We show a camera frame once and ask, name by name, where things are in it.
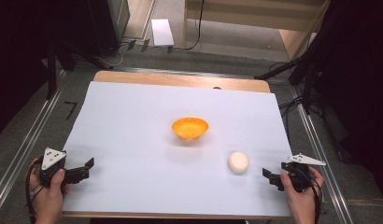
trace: wooden desk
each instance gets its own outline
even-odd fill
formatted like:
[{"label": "wooden desk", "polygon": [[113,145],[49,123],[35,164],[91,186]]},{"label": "wooden desk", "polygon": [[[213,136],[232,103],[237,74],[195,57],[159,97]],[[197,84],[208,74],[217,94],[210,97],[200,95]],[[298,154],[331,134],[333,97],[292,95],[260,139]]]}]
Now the wooden desk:
[{"label": "wooden desk", "polygon": [[[102,87],[99,82],[145,85],[110,83],[108,89],[90,91]],[[214,87],[237,91],[209,90]],[[95,157],[95,165],[90,178],[72,186],[64,216],[288,217],[286,195],[262,176],[263,167],[279,173],[281,156],[291,154],[277,101],[273,94],[251,91],[270,90],[261,80],[98,72],[64,146],[73,158],[67,165],[76,166],[90,157]],[[185,143],[171,132],[172,122],[185,111],[202,115],[210,124],[195,142]],[[227,166],[235,149],[250,157],[250,168],[243,175],[235,175]],[[228,199],[235,195],[239,200]],[[196,210],[182,210],[190,205]]]},{"label": "wooden desk", "polygon": [[[202,0],[186,0],[187,19],[199,20]],[[218,21],[279,29],[290,59],[298,56],[312,33],[317,32],[329,0],[205,0],[203,21]]]}]

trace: white bracket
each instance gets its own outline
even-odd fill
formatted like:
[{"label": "white bracket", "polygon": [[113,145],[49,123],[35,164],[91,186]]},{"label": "white bracket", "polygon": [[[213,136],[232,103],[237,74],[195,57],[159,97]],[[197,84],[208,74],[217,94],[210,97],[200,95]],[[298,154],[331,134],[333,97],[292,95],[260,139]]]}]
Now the white bracket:
[{"label": "white bracket", "polygon": [[310,165],[326,165],[325,161],[317,161],[316,159],[312,159],[300,153],[299,155],[289,156],[288,161],[296,161],[302,164],[310,164]]},{"label": "white bracket", "polygon": [[61,159],[66,157],[66,152],[54,150],[52,148],[47,147],[44,151],[42,170],[49,169],[53,164],[57,163]]}]

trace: white ball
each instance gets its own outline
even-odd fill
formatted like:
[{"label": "white ball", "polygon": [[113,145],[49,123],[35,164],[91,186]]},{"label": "white ball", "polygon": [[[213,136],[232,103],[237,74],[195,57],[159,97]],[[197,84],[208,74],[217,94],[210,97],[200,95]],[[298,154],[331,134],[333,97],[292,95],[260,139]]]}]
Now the white ball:
[{"label": "white ball", "polygon": [[229,157],[229,167],[238,174],[244,173],[249,166],[248,156],[244,152],[234,152]]}]

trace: bowl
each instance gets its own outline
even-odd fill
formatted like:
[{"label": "bowl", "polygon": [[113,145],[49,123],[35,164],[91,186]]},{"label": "bowl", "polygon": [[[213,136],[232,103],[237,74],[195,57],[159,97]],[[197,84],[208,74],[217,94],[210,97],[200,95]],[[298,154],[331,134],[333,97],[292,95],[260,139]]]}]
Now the bowl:
[{"label": "bowl", "polygon": [[197,139],[208,130],[208,123],[199,118],[178,119],[172,124],[172,131],[182,140]]}]

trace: tabletop surface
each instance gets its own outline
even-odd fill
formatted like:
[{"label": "tabletop surface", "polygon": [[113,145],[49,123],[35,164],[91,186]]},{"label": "tabletop surface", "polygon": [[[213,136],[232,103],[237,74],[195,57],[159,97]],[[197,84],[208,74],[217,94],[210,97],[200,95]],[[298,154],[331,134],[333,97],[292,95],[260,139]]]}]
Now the tabletop surface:
[{"label": "tabletop surface", "polygon": [[[69,166],[80,166],[91,157],[95,165],[90,178],[71,186],[64,215],[290,215],[284,192],[262,176],[263,167],[279,174],[280,163],[291,154],[274,94],[155,85],[147,80],[173,76],[122,74],[148,83],[99,79],[110,72],[98,73],[91,83],[64,150]],[[211,77],[185,78],[218,84]],[[262,81],[250,81],[264,86]],[[171,126],[184,117],[206,120],[208,131],[197,140],[180,140]],[[227,165],[234,151],[243,151],[249,158],[249,168],[241,175]]]}]

